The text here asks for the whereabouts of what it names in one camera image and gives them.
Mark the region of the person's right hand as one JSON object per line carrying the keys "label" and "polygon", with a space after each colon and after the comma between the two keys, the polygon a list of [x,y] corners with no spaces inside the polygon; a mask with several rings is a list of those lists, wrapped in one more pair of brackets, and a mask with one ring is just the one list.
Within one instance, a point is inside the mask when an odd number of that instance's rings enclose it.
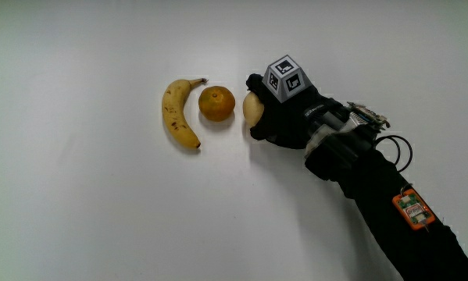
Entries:
{"label": "person's right hand", "polygon": [[258,141],[303,149],[324,124],[326,113],[340,122],[348,118],[343,104],[321,95],[290,55],[270,63],[263,75],[251,74],[246,86],[263,105],[259,121],[250,129]]}

